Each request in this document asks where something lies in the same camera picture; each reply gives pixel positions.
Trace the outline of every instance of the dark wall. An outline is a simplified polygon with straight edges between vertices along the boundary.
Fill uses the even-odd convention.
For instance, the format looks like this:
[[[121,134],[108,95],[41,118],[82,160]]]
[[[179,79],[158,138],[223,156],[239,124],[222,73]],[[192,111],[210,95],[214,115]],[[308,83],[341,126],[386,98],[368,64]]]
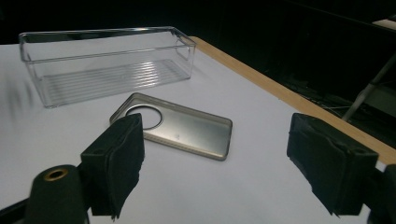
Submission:
[[[350,101],[396,50],[395,32],[371,24],[396,14],[394,0],[89,3],[0,3],[0,44],[17,44],[18,34],[30,31],[169,25],[279,83],[293,77]],[[383,80],[392,88],[395,70]]]

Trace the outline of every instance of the white table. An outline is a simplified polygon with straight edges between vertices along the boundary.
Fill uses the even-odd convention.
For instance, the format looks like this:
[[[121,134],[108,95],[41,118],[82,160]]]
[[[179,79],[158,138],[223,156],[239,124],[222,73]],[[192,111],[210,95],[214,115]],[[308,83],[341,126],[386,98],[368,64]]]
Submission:
[[[214,161],[145,140],[140,180],[115,223],[366,223],[365,205],[331,216],[287,157],[298,111],[200,50],[191,79],[139,92],[231,119],[230,152]],[[44,108],[18,46],[0,46],[0,209],[27,198],[40,172],[80,164],[131,94]],[[92,224],[113,223],[88,212]]]

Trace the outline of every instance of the circular hole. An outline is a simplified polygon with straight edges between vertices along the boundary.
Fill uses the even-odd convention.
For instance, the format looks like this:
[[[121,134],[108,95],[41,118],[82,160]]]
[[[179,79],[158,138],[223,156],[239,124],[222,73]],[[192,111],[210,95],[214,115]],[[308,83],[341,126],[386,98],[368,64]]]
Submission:
[[[128,113],[126,115],[128,116],[128,115],[137,114],[137,113],[140,113],[142,116],[143,129],[154,128],[157,125],[159,125],[163,119],[160,111],[158,111],[157,109],[155,109],[153,107],[146,106],[146,105],[135,107],[135,108],[131,109],[130,111],[128,111]]]
[[[45,176],[44,179],[47,181],[54,181],[57,179],[60,179],[64,176],[66,176],[68,171],[66,169],[56,169],[53,171],[48,172]]]

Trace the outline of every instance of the brass screw hole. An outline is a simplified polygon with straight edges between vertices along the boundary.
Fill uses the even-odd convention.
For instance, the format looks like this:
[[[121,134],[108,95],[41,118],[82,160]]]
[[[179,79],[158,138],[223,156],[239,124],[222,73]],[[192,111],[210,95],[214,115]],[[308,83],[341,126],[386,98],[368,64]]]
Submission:
[[[55,181],[55,180],[63,178],[64,176],[67,175],[67,173],[69,173],[69,172],[64,168],[56,169],[56,170],[46,173],[46,175],[44,175],[44,180]]]

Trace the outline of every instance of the clear plastic container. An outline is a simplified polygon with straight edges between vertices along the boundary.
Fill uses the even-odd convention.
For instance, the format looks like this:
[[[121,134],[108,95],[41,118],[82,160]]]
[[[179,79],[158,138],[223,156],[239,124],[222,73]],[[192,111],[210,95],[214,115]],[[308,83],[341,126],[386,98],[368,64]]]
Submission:
[[[29,32],[19,36],[45,107],[191,77],[196,43],[175,27]]]

